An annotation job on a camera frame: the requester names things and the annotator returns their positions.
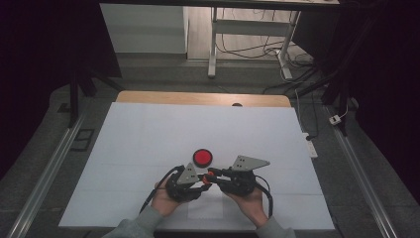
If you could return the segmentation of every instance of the red circular object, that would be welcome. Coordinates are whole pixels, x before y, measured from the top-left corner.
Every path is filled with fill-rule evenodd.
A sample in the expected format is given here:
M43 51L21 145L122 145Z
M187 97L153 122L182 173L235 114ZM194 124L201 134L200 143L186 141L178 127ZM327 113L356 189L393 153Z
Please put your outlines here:
M213 155L205 149L200 149L194 153L192 160L197 167L206 168L213 161Z

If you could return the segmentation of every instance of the black wall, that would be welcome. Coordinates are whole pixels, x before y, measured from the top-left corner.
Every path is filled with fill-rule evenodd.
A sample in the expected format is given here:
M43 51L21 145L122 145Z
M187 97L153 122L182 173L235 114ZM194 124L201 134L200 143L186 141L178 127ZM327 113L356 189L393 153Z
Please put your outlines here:
M352 65L357 119L420 203L420 14L390 1Z
M121 76L95 1L0 2L0 178L77 70Z

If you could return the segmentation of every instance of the gray sleeve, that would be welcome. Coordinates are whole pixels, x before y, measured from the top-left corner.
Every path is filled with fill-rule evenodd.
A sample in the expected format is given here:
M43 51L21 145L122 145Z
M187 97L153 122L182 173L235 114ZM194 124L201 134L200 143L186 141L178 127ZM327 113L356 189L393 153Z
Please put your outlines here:
M295 238L291 228L283 229L272 216L268 222L256 230L260 238Z
M103 238L153 238L157 226L163 220L158 211L147 206L140 215L134 219L125 219Z

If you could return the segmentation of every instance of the metal rod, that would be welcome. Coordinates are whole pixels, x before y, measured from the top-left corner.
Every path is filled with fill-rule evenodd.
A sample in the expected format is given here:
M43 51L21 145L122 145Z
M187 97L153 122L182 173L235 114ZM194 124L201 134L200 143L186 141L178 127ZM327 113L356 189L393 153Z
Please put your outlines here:
M79 117L74 123L72 128L67 128L62 136L58 146L50 158L49 163L43 171L40 179L32 190L31 195L26 201L24 207L19 213L18 218L15 221L15 224L12 226L12 229L7 235L8 238L23 238L26 236L29 228L35 216L37 215L38 210L40 209L52 183L58 172L62 162L64 161L65 156L75 138L78 129L80 128L84 118L86 117L86 112L91 104L91 99L86 98L86 104L83 107Z
M326 106L324 106L324 111L327 117L333 116L333 114L330 113ZM342 135L338 127L334 127L334 132L340 146L343 149L343 152L346 155L346 158L348 159L355 179L358 182L363 195L365 196L367 205L371 209L372 215L376 220L377 226L382 233L382 236L385 238L397 238L398 236L396 234L395 228L393 227L392 222L382 205L382 202L374 191L373 186L371 185L370 180L368 179L368 176L361 162L359 161L352 144L347 137Z

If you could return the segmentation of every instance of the human hand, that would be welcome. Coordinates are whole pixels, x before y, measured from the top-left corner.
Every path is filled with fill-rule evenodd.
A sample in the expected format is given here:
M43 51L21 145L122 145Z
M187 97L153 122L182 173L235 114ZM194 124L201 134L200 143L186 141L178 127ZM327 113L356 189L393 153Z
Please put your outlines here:
M156 209L162 216L171 215L176 207L182 204L169 197L165 188L166 182L167 179L161 184L160 187L157 188L157 193L152 200L152 207Z
M263 192L258 188L246 196L238 196L231 193L225 193L238 204L241 211L257 226L262 227L268 217L263 211Z

